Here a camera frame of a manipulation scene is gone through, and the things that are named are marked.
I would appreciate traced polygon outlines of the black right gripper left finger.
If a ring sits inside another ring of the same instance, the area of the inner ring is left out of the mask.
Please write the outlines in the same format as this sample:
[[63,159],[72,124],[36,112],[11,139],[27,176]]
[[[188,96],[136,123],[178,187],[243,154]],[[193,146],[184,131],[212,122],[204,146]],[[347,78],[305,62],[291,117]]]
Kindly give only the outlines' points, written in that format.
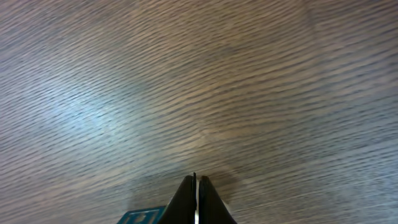
[[195,224],[197,210],[196,173],[184,177],[178,190],[166,206],[158,224]]

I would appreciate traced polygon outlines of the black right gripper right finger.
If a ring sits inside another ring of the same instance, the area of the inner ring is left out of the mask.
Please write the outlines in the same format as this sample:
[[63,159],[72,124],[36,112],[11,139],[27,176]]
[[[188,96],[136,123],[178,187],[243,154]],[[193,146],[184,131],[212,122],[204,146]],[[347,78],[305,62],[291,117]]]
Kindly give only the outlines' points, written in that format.
[[198,219],[199,224],[237,224],[207,176],[199,181]]

